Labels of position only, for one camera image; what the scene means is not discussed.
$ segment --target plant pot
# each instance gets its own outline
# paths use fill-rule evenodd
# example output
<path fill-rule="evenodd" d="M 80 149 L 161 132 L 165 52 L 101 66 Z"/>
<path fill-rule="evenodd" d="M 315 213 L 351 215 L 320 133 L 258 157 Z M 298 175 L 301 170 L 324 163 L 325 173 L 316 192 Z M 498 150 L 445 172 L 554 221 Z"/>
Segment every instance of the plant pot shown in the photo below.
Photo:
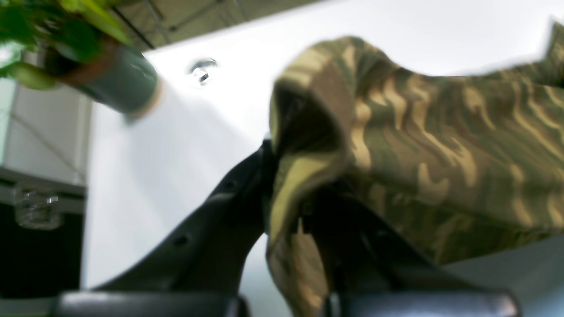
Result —
<path fill-rule="evenodd" d="M 160 93 L 154 67 L 136 49 L 112 37 L 100 38 L 102 53 L 89 63 L 76 63 L 55 50 L 45 54 L 45 70 L 96 102 L 128 115 L 146 113 Z"/>

